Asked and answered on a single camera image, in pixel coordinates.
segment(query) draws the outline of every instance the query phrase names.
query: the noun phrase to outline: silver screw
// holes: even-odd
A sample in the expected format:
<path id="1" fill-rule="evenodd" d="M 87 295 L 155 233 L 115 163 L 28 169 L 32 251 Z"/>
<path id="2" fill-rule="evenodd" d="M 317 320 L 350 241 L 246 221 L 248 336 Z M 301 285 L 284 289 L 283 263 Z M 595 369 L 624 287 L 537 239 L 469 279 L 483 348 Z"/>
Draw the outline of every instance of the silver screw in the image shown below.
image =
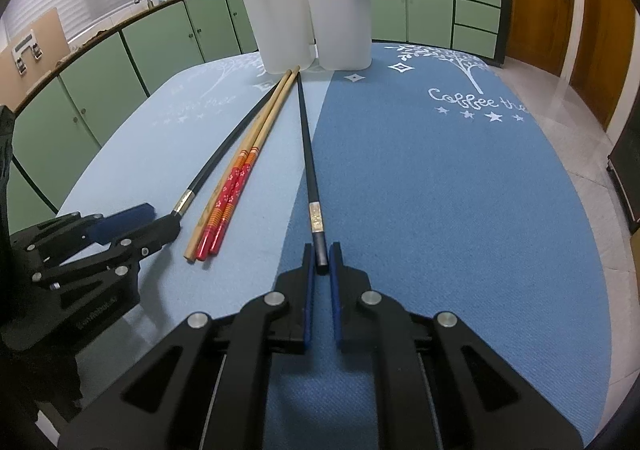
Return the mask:
<path id="1" fill-rule="evenodd" d="M 284 295 L 279 291 L 270 291 L 264 296 L 266 305 L 277 306 L 284 302 Z"/>
<path id="2" fill-rule="evenodd" d="M 209 318 L 204 313 L 191 313 L 187 319 L 187 324 L 194 329 L 200 329 L 206 326 L 208 321 Z"/>
<path id="3" fill-rule="evenodd" d="M 458 323 L 458 317 L 449 311 L 438 313 L 438 324 L 442 327 L 453 327 Z"/>
<path id="4" fill-rule="evenodd" d="M 380 295 L 380 293 L 378 293 L 377 291 L 369 290 L 365 291 L 360 296 L 360 299 L 367 305 L 378 305 L 380 302 L 382 302 L 382 295 Z"/>

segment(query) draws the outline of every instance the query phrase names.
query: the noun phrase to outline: chopstick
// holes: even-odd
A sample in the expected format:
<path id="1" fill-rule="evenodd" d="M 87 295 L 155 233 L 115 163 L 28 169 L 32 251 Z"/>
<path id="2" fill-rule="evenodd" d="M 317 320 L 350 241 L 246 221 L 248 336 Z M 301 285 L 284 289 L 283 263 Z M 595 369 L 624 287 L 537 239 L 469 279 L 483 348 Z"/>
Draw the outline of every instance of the chopstick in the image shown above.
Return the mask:
<path id="1" fill-rule="evenodd" d="M 246 114 L 246 116 L 241 120 L 236 128 L 229 133 L 229 135 L 225 138 L 225 140 L 220 143 L 220 147 L 216 149 L 216 152 L 211 155 L 211 157 L 207 160 L 207 163 L 200 169 L 200 172 L 193 178 L 193 181 L 187 187 L 187 190 L 184 191 L 178 202 L 174 206 L 173 213 L 178 214 L 180 217 L 184 216 L 184 213 L 188 210 L 193 201 L 193 198 L 196 197 L 204 182 L 207 181 L 207 178 L 211 175 L 211 172 L 218 166 L 220 160 L 225 156 L 226 152 L 231 148 L 231 146 L 238 140 L 238 137 L 242 134 L 242 132 L 247 128 L 251 120 L 258 114 L 260 109 L 264 107 L 264 105 L 269 101 L 271 95 L 276 89 L 276 85 L 274 85 L 261 99 L 257 104 Z"/>
<path id="2" fill-rule="evenodd" d="M 260 134 L 264 123 L 268 120 L 271 114 L 273 106 L 278 101 L 279 94 L 282 92 L 282 88 L 286 84 L 289 74 L 290 71 L 287 71 L 280 79 L 280 82 L 278 82 L 278 86 L 271 95 L 271 98 L 269 98 L 269 102 L 261 111 L 261 113 L 256 117 L 254 125 L 252 125 L 252 128 L 242 139 L 238 156 L 236 156 L 236 159 L 232 160 L 230 169 L 227 167 L 228 173 L 226 173 L 226 179 L 220 180 L 220 183 L 223 182 L 222 188 L 220 189 L 220 192 L 217 196 L 213 210 L 207 218 L 207 223 L 202 230 L 202 236 L 200 237 L 198 247 L 196 249 L 195 256 L 199 261 L 206 260 L 207 255 L 209 254 L 209 249 L 213 244 L 216 230 L 218 229 L 220 220 L 222 219 L 222 213 L 225 210 L 225 206 L 229 199 L 229 196 L 231 196 L 231 193 L 233 192 L 234 185 L 236 184 L 236 179 L 238 179 L 240 170 L 244 166 L 244 162 L 249 155 L 249 150 L 254 144 L 255 138 L 257 138 Z"/>
<path id="3" fill-rule="evenodd" d="M 302 127 L 302 149 L 305 154 L 306 195 L 309 203 L 311 236 L 313 237 L 314 250 L 316 251 L 316 270 L 319 275 L 324 275 L 329 271 L 329 258 L 326 255 L 320 193 L 318 192 L 318 180 L 316 180 L 314 152 L 311 148 L 309 122 L 306 118 L 305 90 L 302 87 L 302 75 L 300 73 L 298 73 L 298 102 L 300 104 L 300 126 Z"/>
<path id="4" fill-rule="evenodd" d="M 244 185 L 246 184 L 246 180 L 249 177 L 249 173 L 251 172 L 251 169 L 253 168 L 255 161 L 258 158 L 258 155 L 260 154 L 260 150 L 263 147 L 267 137 L 269 136 L 269 133 L 271 132 L 271 128 L 273 127 L 273 124 L 275 123 L 276 118 L 278 117 L 280 109 L 282 109 L 282 105 L 284 104 L 284 101 L 287 99 L 289 90 L 291 89 L 291 86 L 293 85 L 293 82 L 296 79 L 299 72 L 300 72 L 300 66 L 296 66 L 293 72 L 288 71 L 289 79 L 287 80 L 287 83 L 284 85 L 284 88 L 280 92 L 280 95 L 278 96 L 276 103 L 273 105 L 273 108 L 269 113 L 269 117 L 267 118 L 267 121 L 264 123 L 262 130 L 260 131 L 260 134 L 255 139 L 254 146 L 251 148 L 251 152 L 249 153 L 249 156 L 247 157 L 244 163 L 244 166 L 242 166 L 242 170 L 234 186 L 234 191 L 231 194 L 229 201 L 226 203 L 225 210 L 222 214 L 222 220 L 220 221 L 220 226 L 216 231 L 216 235 L 210 249 L 210 253 L 212 253 L 212 255 L 218 255 L 218 252 L 220 251 L 220 246 L 222 244 L 222 240 L 225 237 L 226 229 L 229 226 L 229 221 L 231 221 L 231 217 L 236 209 L 236 204 L 240 199 L 240 195 L 244 190 Z"/>
<path id="5" fill-rule="evenodd" d="M 262 109 L 268 103 L 271 103 L 271 105 L 273 105 L 274 95 L 276 95 L 276 91 L 278 90 L 278 85 L 279 84 L 274 85 L 271 88 L 271 90 L 268 91 L 268 93 L 260 99 L 260 102 L 258 102 L 258 104 L 257 104 L 257 106 L 260 106 L 260 108 L 256 109 L 257 106 L 255 106 L 254 109 L 252 109 L 252 112 L 255 110 L 256 113 L 257 113 L 260 109 Z M 264 118 L 265 116 L 268 116 L 268 111 L 267 112 L 262 112 L 260 115 L 258 115 L 256 117 L 254 125 L 252 126 L 252 128 L 255 127 L 255 123 L 260 121 L 261 117 Z M 239 134 L 235 135 L 233 137 L 231 143 L 233 143 L 233 141 L 236 141 L 238 139 L 238 136 L 239 136 Z M 216 201 L 218 199 L 218 194 L 220 193 L 220 190 L 222 189 L 222 186 L 224 185 L 226 179 L 229 177 L 229 173 L 231 172 L 231 169 L 233 169 L 233 164 L 234 164 L 236 158 L 238 158 L 238 156 L 239 156 L 241 151 L 242 151 L 242 143 L 238 147 L 238 149 L 236 149 L 236 152 L 234 153 L 233 157 L 231 158 L 231 162 L 226 167 L 225 172 L 223 172 L 223 175 L 220 178 L 220 181 L 216 185 L 216 188 L 212 192 L 212 194 L 211 194 L 211 196 L 209 198 L 209 201 L 207 202 L 207 205 L 204 207 L 204 210 L 202 211 L 202 214 L 200 215 L 200 219 L 198 219 L 198 223 L 196 224 L 195 228 L 193 229 L 193 233 L 191 234 L 191 237 L 189 239 L 187 247 L 184 250 L 184 258 L 187 259 L 187 261 L 189 261 L 190 263 L 192 263 L 193 261 L 196 260 L 196 248 L 198 247 L 198 242 L 200 240 L 200 236 L 202 235 L 202 231 L 204 230 L 204 228 L 205 228 L 205 226 L 207 224 L 207 220 L 209 219 L 209 216 L 211 215 L 211 212 L 212 212 L 213 208 L 216 205 Z"/>

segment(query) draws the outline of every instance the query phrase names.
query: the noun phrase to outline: table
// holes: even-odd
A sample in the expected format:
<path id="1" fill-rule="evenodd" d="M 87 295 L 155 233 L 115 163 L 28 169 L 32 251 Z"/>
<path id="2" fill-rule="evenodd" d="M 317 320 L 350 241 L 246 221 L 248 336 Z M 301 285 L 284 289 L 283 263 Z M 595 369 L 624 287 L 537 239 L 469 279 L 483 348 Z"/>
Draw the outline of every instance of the table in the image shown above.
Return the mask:
<path id="1" fill-rule="evenodd" d="M 278 77 L 257 54 L 167 81 L 111 137 L 60 213 L 167 213 L 210 153 Z M 456 312 L 551 401 L 585 442 L 606 398 L 610 325 L 593 234 L 553 148 L 481 60 L 374 44 L 370 68 L 303 74 L 327 241 L 409 311 Z M 171 246 L 140 272 L 140 305 L 78 356 L 85 400 L 193 311 L 235 313 L 300 265 L 310 239 L 297 93 L 287 100 L 220 255 L 182 252 L 226 166 Z M 370 363 L 335 350 L 327 279 L 312 349 L 274 357 L 266 449 L 375 448 Z"/>

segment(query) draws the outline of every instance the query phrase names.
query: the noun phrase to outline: white cup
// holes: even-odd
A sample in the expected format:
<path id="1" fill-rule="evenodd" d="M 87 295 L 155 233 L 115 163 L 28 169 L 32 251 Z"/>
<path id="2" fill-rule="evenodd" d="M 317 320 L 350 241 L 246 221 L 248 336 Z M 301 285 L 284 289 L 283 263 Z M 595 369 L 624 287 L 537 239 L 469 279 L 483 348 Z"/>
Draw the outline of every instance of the white cup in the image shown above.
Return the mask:
<path id="1" fill-rule="evenodd" d="M 308 0 L 243 0 L 268 73 L 280 74 L 316 58 Z"/>
<path id="2" fill-rule="evenodd" d="M 309 0 L 318 61 L 328 70 L 371 65 L 371 0 Z"/>

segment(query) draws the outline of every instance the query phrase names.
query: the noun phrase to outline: floor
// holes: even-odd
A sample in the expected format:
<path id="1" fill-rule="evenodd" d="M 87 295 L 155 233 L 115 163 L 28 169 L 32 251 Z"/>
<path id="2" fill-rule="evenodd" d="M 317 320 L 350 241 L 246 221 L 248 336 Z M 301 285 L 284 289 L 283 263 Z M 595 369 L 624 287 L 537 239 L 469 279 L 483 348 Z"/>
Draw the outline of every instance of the floor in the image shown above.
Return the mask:
<path id="1" fill-rule="evenodd" d="M 606 172 L 613 145 L 567 82 L 511 58 L 503 69 L 494 71 L 525 104 L 555 148 L 593 230 L 611 316 L 611 376 L 602 429 L 640 372 L 640 305 L 630 234 Z"/>

